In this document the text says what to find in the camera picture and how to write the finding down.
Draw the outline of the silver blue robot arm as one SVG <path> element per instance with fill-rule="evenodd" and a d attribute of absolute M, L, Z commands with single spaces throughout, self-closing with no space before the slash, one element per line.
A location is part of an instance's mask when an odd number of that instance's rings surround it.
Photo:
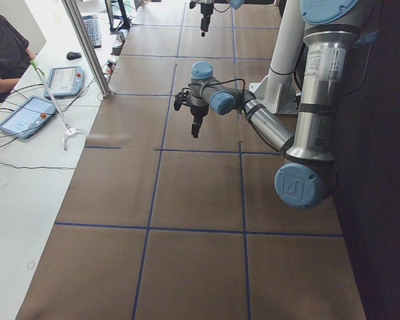
<path fill-rule="evenodd" d="M 174 108 L 190 109 L 197 137 L 209 110 L 238 111 L 282 154 L 274 186 L 287 205 L 308 209 L 332 195 L 337 184 L 331 132 L 350 50 L 377 36 L 380 1 L 276 1 L 281 14 L 268 74 L 258 83 L 229 88 L 213 66 L 195 63 L 190 83 Z"/>
<path fill-rule="evenodd" d="M 224 1 L 224 3 L 229 4 L 229 8 L 238 9 L 242 4 L 244 4 L 244 0 L 230 0 Z M 209 30 L 209 24 L 211 22 L 211 16 L 215 11 L 215 1 L 214 0 L 193 0 L 189 2 L 189 8 L 194 9 L 196 5 L 200 5 L 200 12 L 202 14 L 200 29 L 201 36 L 204 37 L 205 34 Z"/>

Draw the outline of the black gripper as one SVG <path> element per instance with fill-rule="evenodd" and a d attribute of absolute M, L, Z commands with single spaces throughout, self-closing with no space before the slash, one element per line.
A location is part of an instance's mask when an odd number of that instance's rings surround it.
<path fill-rule="evenodd" d="M 211 16 L 214 11 L 214 0 L 194 0 L 189 2 L 189 8 L 193 9 L 196 5 L 200 5 L 200 12 L 202 14 L 200 29 L 202 30 L 201 36 L 206 36 L 206 31 L 209 30 Z"/>
<path fill-rule="evenodd" d="M 174 110 L 179 111 L 182 106 L 189 108 L 193 116 L 191 135 L 194 138 L 198 138 L 200 126 L 203 123 L 203 118 L 205 116 L 205 102 L 201 98 L 194 96 L 190 89 L 182 89 L 176 94 L 173 107 Z"/>

